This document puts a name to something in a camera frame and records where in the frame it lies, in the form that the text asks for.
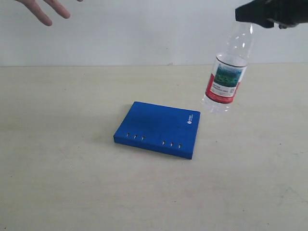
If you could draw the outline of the person's open hand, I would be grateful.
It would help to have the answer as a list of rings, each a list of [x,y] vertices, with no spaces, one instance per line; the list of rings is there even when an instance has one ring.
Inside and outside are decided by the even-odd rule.
[[[41,6],[41,2],[50,7],[58,16],[63,19],[69,19],[71,13],[63,5],[61,0],[15,0],[19,4],[23,5],[40,23],[50,27],[53,25],[52,19]]]

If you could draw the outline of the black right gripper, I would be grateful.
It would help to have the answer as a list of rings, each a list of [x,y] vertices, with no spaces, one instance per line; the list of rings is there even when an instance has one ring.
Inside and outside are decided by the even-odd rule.
[[[296,27],[308,22],[307,0],[253,0],[235,9],[237,22],[253,23],[263,28]]]

